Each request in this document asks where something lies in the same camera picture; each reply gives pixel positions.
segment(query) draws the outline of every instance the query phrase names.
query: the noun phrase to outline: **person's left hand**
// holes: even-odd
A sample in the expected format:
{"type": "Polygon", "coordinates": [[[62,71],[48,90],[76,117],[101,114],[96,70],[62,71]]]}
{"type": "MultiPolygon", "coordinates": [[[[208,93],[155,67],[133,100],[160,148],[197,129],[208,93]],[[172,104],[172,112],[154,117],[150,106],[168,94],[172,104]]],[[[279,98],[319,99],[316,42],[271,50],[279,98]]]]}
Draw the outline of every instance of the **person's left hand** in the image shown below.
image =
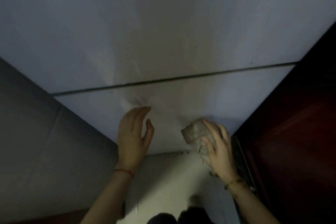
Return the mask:
{"type": "Polygon", "coordinates": [[[146,133],[141,138],[142,122],[150,110],[150,107],[134,108],[121,119],[118,131],[119,160],[116,168],[134,173],[144,160],[154,134],[154,127],[148,119],[146,133]]]}

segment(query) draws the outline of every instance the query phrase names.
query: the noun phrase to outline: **hand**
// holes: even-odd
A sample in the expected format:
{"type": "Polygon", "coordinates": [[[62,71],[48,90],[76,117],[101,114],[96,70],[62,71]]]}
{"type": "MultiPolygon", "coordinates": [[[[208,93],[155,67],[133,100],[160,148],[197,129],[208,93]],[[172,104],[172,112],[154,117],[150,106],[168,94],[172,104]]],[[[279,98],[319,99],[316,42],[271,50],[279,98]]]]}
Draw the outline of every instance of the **hand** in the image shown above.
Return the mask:
{"type": "Polygon", "coordinates": [[[148,119],[145,136],[141,138],[142,122],[150,110],[150,107],[134,108],[121,119],[118,131],[117,169],[134,173],[144,160],[154,134],[154,127],[148,119]]]}
{"type": "Polygon", "coordinates": [[[239,179],[240,177],[236,172],[236,167],[233,162],[231,138],[229,137],[226,128],[221,124],[216,123],[221,131],[223,137],[221,138],[218,129],[215,128],[213,124],[206,120],[203,120],[203,123],[210,130],[216,143],[216,147],[214,149],[212,143],[207,138],[202,138],[203,142],[207,146],[208,156],[213,171],[215,171],[226,184],[239,179]]]}

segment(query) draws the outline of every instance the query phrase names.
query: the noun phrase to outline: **dark red door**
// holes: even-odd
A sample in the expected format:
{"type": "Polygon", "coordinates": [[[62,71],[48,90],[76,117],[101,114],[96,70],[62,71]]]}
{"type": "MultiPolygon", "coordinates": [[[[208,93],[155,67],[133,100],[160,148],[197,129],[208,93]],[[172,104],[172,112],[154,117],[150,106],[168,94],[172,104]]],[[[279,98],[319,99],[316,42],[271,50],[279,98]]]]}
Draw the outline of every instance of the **dark red door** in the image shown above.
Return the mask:
{"type": "Polygon", "coordinates": [[[282,223],[336,221],[336,24],[236,135],[282,223]]]}

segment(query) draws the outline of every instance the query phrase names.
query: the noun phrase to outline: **person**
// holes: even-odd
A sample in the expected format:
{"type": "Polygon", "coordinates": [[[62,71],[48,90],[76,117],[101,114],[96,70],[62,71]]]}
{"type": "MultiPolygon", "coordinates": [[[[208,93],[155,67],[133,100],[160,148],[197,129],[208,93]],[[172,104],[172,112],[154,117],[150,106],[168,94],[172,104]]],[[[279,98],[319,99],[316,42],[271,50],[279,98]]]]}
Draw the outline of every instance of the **person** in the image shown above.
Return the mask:
{"type": "MultiPolygon", "coordinates": [[[[111,175],[111,179],[83,218],[81,224],[111,224],[116,223],[125,200],[127,189],[133,175],[144,160],[154,134],[151,121],[146,121],[146,132],[141,137],[142,123],[150,111],[150,107],[139,107],[130,110],[121,119],[118,130],[119,160],[111,175]]],[[[226,184],[241,214],[249,224],[279,224],[278,220],[250,191],[236,172],[233,162],[231,142],[226,128],[203,120],[215,139],[215,147],[207,138],[202,138],[206,144],[210,164],[213,170],[226,184]]],[[[212,223],[205,210],[199,206],[191,206],[183,211],[176,221],[168,213],[160,213],[149,220],[149,224],[161,223],[212,223]]]]}

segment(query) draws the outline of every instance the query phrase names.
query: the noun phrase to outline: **red string bracelet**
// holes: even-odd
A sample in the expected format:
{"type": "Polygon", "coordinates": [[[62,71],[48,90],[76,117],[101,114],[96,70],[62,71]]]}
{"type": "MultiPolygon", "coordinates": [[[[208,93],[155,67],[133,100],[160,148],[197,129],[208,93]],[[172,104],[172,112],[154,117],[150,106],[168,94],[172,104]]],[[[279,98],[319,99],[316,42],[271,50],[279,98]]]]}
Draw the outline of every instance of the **red string bracelet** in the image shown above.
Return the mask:
{"type": "Polygon", "coordinates": [[[113,170],[113,172],[115,172],[115,171],[120,171],[120,172],[128,173],[128,174],[130,174],[132,176],[132,178],[134,178],[134,175],[129,170],[124,170],[124,169],[115,169],[115,170],[113,170]]]}

